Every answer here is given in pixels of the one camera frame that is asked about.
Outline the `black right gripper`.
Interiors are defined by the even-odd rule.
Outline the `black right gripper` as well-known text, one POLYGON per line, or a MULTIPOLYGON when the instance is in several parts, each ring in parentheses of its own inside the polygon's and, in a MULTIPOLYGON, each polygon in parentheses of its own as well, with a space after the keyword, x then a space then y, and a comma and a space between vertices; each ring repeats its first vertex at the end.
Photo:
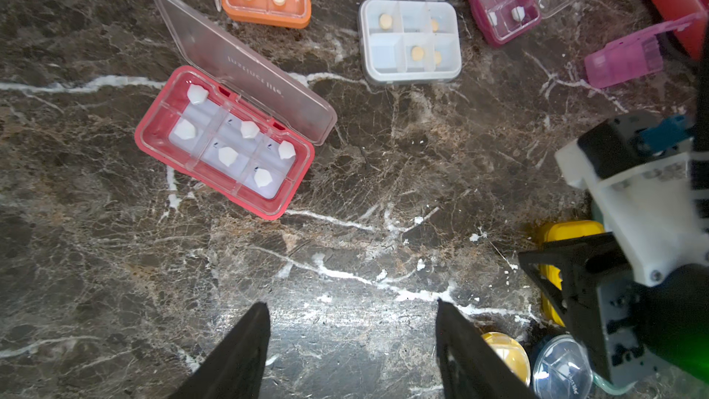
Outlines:
POLYGON ((611 234, 548 242, 519 262, 603 379, 624 386, 675 366, 708 380, 707 267, 643 286, 611 234))

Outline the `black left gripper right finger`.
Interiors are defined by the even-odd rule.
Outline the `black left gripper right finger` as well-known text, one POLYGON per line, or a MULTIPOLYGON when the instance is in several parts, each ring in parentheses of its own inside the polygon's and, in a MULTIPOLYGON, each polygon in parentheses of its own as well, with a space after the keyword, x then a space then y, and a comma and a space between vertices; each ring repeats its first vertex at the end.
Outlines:
POLYGON ((484 341, 456 306, 440 300, 436 353, 444 397, 533 398, 535 395, 484 341))

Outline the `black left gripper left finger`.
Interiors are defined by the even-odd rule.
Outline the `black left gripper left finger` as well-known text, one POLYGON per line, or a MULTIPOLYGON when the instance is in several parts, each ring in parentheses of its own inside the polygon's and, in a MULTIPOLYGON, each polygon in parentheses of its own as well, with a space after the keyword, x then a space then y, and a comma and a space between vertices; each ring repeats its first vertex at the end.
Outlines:
POLYGON ((257 398, 271 337, 271 318, 255 303, 173 398, 257 398))

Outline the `yellow round pillbox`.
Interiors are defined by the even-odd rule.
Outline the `yellow round pillbox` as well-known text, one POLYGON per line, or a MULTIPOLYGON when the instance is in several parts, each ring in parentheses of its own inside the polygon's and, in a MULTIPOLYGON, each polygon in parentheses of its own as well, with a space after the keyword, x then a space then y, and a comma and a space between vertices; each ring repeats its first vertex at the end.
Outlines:
POLYGON ((493 349, 506 366, 526 385, 531 382, 530 359, 523 346, 507 334, 486 332, 483 340, 493 349))

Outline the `dark blue round pillbox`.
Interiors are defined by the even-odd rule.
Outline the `dark blue round pillbox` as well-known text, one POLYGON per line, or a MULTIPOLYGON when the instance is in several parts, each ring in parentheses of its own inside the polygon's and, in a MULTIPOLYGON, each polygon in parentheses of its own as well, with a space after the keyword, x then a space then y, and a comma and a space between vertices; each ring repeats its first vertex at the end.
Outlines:
POLYGON ((593 372, 586 349, 570 334, 548 336, 535 349, 532 390, 538 398, 587 398, 593 372))

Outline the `red pillbox clear lid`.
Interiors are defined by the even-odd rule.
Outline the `red pillbox clear lid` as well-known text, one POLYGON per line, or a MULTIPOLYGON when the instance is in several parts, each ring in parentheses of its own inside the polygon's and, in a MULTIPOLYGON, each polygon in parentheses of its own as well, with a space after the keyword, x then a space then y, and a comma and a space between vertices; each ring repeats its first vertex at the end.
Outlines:
POLYGON ((138 124, 136 144, 260 218, 280 218, 334 108, 183 1, 154 2, 188 64, 138 124))

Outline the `purple pillbox right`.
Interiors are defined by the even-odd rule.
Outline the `purple pillbox right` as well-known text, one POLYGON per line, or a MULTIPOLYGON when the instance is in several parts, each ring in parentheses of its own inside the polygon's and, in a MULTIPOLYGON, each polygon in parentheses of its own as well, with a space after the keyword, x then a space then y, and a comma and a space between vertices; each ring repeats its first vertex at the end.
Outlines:
POLYGON ((677 20, 663 21, 606 44, 585 57, 588 83, 604 89, 654 74, 664 68, 658 38, 672 33, 692 60, 702 53, 707 12, 698 11, 677 20))

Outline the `white pillbox clear lid front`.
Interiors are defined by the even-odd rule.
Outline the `white pillbox clear lid front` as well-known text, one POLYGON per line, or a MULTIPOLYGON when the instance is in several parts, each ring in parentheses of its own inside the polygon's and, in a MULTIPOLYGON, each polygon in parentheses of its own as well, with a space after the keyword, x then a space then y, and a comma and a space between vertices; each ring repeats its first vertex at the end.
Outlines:
POLYGON ((358 13, 367 79, 378 85, 446 82, 463 62, 448 0, 364 0, 358 13))

